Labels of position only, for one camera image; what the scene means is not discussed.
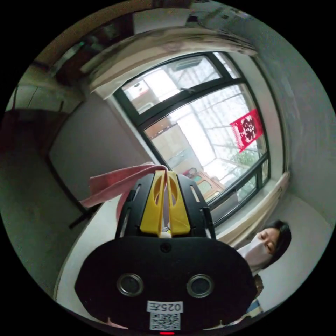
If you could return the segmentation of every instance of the label sticker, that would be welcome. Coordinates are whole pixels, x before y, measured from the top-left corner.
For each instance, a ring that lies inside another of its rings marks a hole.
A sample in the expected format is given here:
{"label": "label sticker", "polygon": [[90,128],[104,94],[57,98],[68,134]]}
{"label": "label sticker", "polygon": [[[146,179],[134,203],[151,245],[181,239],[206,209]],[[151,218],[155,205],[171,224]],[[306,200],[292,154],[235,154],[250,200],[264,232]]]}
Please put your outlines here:
{"label": "label sticker", "polygon": [[150,330],[181,330],[181,314],[150,313]]}
{"label": "label sticker", "polygon": [[155,314],[181,314],[183,313],[183,302],[158,302],[147,301],[147,311]]}

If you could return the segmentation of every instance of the tree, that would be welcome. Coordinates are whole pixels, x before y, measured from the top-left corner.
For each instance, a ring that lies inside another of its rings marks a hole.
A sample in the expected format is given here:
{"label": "tree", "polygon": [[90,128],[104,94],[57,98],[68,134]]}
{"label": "tree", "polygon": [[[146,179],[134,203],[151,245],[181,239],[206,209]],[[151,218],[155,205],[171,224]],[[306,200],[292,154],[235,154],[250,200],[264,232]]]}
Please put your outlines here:
{"label": "tree", "polygon": [[[241,153],[236,153],[232,156],[231,161],[246,165],[246,166],[253,166],[259,159],[258,152],[253,152],[250,150],[244,150]],[[235,169],[234,175],[237,178],[241,177],[248,169]],[[256,187],[256,179],[252,177],[243,187],[238,190],[238,198],[243,200],[246,196],[248,196]]]}

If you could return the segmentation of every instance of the woman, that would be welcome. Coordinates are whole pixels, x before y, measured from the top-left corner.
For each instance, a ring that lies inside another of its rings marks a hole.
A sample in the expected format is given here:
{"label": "woman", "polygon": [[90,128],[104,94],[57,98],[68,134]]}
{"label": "woman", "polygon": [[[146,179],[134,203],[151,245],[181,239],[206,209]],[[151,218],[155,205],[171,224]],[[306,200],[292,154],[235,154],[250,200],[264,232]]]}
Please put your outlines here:
{"label": "woman", "polygon": [[287,251],[291,240],[288,224],[276,220],[266,225],[249,244],[237,250],[250,266],[258,290],[257,296],[263,290],[263,283],[258,273],[279,260]]}

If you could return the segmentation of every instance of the black hair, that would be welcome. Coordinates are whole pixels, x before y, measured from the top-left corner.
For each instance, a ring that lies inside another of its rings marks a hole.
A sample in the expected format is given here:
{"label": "black hair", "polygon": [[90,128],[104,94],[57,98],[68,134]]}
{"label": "black hair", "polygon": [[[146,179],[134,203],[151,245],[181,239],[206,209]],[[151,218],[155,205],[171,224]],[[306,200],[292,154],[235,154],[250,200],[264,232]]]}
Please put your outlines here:
{"label": "black hair", "polygon": [[271,228],[279,230],[279,238],[276,243],[276,248],[272,259],[263,267],[263,270],[279,260],[282,255],[287,251],[292,241],[291,229],[289,228],[289,225],[287,223],[282,222],[281,220],[276,220],[274,222],[266,224],[262,230]]}

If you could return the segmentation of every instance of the qr code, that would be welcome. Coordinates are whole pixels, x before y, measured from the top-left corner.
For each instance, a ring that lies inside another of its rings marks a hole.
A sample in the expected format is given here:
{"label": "qr code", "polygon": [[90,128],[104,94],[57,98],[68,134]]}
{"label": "qr code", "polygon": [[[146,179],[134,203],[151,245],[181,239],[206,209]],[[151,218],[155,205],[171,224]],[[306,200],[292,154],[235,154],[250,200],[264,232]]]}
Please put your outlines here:
{"label": "qr code", "polygon": [[150,330],[180,330],[181,314],[150,314]]}

